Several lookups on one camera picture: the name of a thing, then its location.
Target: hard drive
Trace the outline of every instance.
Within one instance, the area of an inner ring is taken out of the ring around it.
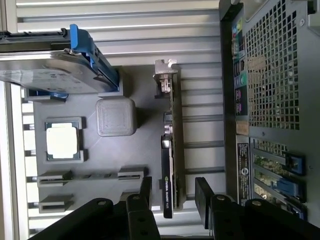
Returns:
[[[119,90],[117,71],[75,24],[60,32],[1,32],[0,80],[54,93]]]

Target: metal mesh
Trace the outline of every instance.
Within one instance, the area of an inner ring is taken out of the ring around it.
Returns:
[[[296,16],[281,0],[246,34],[250,126],[300,129]]]
[[[271,154],[275,154],[281,157],[285,157],[286,152],[288,151],[286,145],[259,140],[259,139],[254,140],[254,148],[271,153]]]

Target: label sticker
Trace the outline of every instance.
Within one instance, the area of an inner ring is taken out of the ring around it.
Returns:
[[[30,89],[41,89],[58,93],[96,93],[84,82],[62,70],[0,70],[0,80],[17,83]]]
[[[236,134],[249,135],[249,122],[248,121],[236,121]]]
[[[251,198],[249,143],[237,144],[238,203],[242,206]]]

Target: white cpu chip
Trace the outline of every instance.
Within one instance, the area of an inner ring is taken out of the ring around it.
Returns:
[[[46,130],[46,147],[54,159],[72,159],[78,152],[77,129],[71,123],[53,123]]]

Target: usb port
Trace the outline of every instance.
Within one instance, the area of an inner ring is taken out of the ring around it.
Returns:
[[[245,61],[244,60],[241,60],[240,62],[240,72],[245,70]]]

